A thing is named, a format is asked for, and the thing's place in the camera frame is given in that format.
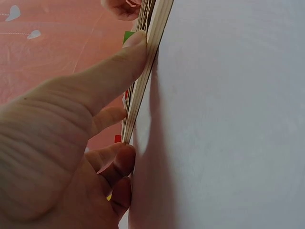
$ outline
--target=fingernail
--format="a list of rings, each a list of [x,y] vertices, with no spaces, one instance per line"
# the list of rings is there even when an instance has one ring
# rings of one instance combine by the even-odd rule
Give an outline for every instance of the fingernail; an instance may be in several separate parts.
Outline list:
[[[132,150],[135,150],[134,146],[130,145],[130,144],[126,144],[127,147],[129,147]]]
[[[139,43],[141,43],[143,40],[146,39],[146,33],[143,30],[137,31],[134,35],[132,35],[123,45],[123,48],[132,47]]]

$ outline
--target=book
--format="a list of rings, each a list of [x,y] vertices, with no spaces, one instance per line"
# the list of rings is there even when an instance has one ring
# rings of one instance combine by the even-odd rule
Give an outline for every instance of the book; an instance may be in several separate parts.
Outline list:
[[[173,0],[142,0],[135,31],[147,33],[147,62],[140,78],[124,95],[124,109],[127,117],[122,122],[122,142],[129,143],[141,106],[147,81],[167,23]]]

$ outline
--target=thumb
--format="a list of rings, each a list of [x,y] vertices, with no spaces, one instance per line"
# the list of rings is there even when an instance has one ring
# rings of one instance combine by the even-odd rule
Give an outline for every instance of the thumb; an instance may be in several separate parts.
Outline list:
[[[116,55],[90,69],[67,78],[71,98],[96,115],[109,102],[123,94],[141,75],[146,63],[146,33],[138,31]]]

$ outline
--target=white surface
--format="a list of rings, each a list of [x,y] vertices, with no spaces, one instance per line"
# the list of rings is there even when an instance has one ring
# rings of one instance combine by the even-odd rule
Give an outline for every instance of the white surface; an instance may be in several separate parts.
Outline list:
[[[304,22],[303,0],[175,0],[134,133],[132,229],[305,228]]]

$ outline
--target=white pattern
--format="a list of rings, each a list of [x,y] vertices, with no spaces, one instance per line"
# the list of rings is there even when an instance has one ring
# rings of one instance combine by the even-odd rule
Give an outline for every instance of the white pattern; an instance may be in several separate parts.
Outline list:
[[[41,32],[39,30],[34,30],[31,33],[24,33],[24,32],[0,32],[0,34],[4,34],[4,35],[27,35],[27,39],[31,40],[37,37],[41,36]]]
[[[14,5],[10,8],[10,13],[6,14],[6,13],[2,13],[0,14],[1,16],[8,16],[5,21],[12,21],[18,17],[20,17],[21,12],[18,6]]]

